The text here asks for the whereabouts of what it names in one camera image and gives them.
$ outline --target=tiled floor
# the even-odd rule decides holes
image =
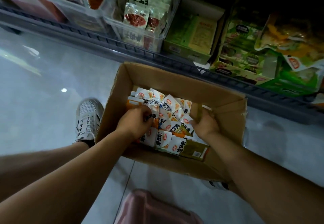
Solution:
[[[31,34],[18,36],[2,29],[0,63],[0,155],[71,144],[77,104],[88,96],[105,103],[119,66]],[[321,128],[252,108],[247,128],[250,150],[324,186]],[[148,189],[163,201],[192,210],[205,223],[262,223],[233,193],[123,157],[83,223],[112,224],[123,196],[135,188]]]

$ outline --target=metal shelf rail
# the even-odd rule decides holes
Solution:
[[[58,23],[0,6],[0,24],[30,32],[118,62],[134,61],[159,67],[244,93],[248,105],[303,124],[324,124],[324,110],[303,99],[290,98],[258,86],[195,66],[185,59],[157,54],[118,41],[105,34],[87,31],[68,23]]]

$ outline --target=forearm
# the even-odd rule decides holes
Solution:
[[[11,196],[0,204],[2,223],[81,223],[131,139],[113,132]]]
[[[318,223],[323,189],[214,133],[207,142],[221,157],[244,198],[266,223]]]

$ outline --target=clear plastic container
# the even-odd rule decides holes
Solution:
[[[135,189],[124,200],[114,224],[203,224],[192,211],[185,211],[152,198],[150,192]]]
[[[174,18],[174,15],[176,14],[181,0],[173,0],[172,10],[170,13],[168,13],[167,24],[161,34],[149,32],[142,28],[136,28],[132,25],[124,24],[124,8],[126,1],[127,0],[112,0],[112,7],[108,9],[103,6],[102,9],[104,20],[107,22],[107,24],[111,25],[120,41],[143,47],[144,49],[153,52],[160,52],[163,40],[168,34],[172,20]]]
[[[97,32],[106,32],[106,23],[102,18],[102,7],[110,9],[110,0],[103,0],[98,9],[86,8],[82,5],[68,0],[48,0],[67,17],[67,19],[78,26]]]
[[[20,8],[31,14],[39,15],[42,18],[54,21],[63,21],[65,17],[53,5],[46,0],[12,0]]]

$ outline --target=shoelace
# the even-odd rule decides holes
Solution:
[[[93,129],[95,129],[95,119],[93,116],[85,116],[82,119],[79,120],[79,125],[76,128],[78,130],[78,136],[87,133],[87,132],[91,132],[94,133],[94,131],[92,131]]]

